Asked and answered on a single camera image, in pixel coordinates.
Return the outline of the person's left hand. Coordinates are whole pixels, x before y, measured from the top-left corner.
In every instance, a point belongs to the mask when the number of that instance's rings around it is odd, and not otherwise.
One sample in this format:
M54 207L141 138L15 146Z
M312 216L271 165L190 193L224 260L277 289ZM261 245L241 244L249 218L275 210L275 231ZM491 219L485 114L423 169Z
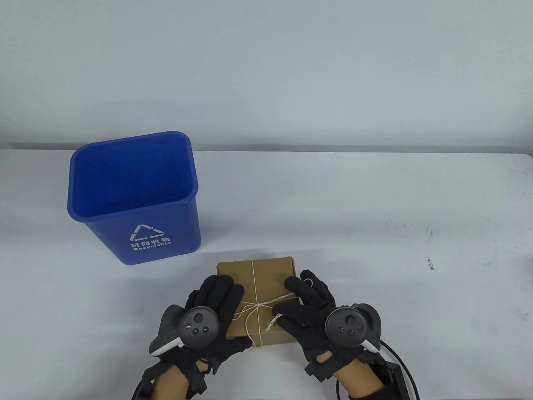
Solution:
M149 354L176 366L186 375L197 362L208 366L215 375L220 365L231 356L251 348L249 337L227 338L230 324L234 319L245 289L234 283L229 275L211 275L199 289L190 293L184 307L170 305L162 314L158 333L149 345ZM194 308L208 308L217 315L219 330L212 341L201 348L179 346L177 339L180 324L185 322L185 314Z

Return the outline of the person's right hand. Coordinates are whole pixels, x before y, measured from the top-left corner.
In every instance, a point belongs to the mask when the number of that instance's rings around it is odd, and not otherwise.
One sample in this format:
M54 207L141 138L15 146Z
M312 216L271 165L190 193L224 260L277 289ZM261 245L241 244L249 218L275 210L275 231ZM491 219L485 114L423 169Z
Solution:
M322 382L354 360L380 360L381 320L368 304L337 307L327 285L310 270L285 279L299 303L278 303L276 324L300 344L308 361L305 372Z

